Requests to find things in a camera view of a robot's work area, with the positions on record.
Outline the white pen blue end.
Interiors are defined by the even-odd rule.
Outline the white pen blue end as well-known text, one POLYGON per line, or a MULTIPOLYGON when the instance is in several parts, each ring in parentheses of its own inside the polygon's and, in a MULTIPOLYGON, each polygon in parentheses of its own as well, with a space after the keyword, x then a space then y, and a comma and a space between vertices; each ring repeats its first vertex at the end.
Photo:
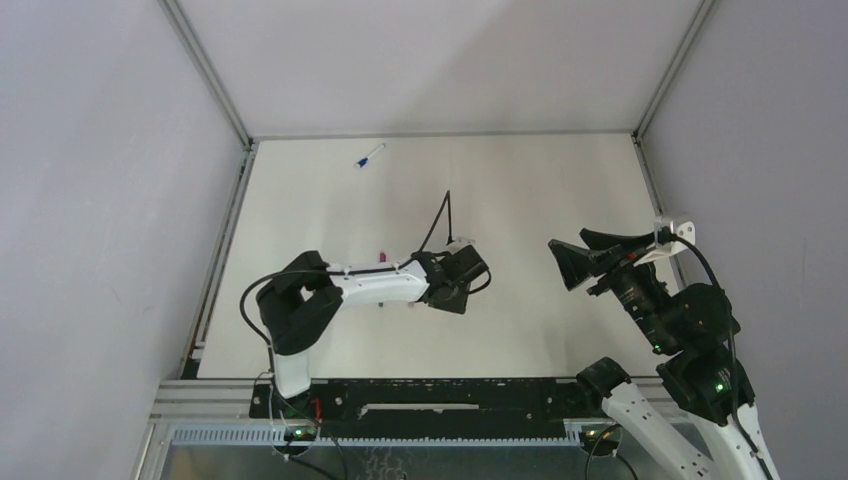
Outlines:
POLYGON ((380 143, 374 149, 372 149, 368 154, 366 154, 364 157, 368 157, 369 161, 370 161, 375 155, 380 153, 385 147, 386 147, 385 143, 380 143))

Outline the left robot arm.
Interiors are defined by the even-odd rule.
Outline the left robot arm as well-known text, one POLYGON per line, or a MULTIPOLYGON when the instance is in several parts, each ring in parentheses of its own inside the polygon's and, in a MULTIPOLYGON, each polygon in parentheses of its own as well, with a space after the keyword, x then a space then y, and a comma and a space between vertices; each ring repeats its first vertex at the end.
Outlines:
POLYGON ((331 264, 315 250, 301 253, 243 293, 254 297, 259 310, 261 322, 251 327, 267 345, 274 404, 290 417, 310 409, 308 351, 339 312, 400 302, 462 315, 469 297, 491 281, 489 266, 472 244, 418 250, 400 262, 372 265, 331 264))

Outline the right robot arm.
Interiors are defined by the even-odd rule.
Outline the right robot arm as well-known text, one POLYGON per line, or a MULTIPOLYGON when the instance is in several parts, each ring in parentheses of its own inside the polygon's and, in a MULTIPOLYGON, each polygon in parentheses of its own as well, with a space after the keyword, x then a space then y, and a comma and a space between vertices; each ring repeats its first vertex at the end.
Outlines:
POLYGON ((660 224, 642 236, 584 229, 582 246, 552 239, 567 290, 588 280, 591 296, 612 293, 656 355, 662 387, 708 450, 686 440, 609 357, 577 376, 579 406, 606 415, 677 479, 776 479, 755 392, 741 365, 740 325, 714 270, 695 245, 693 223, 660 224))

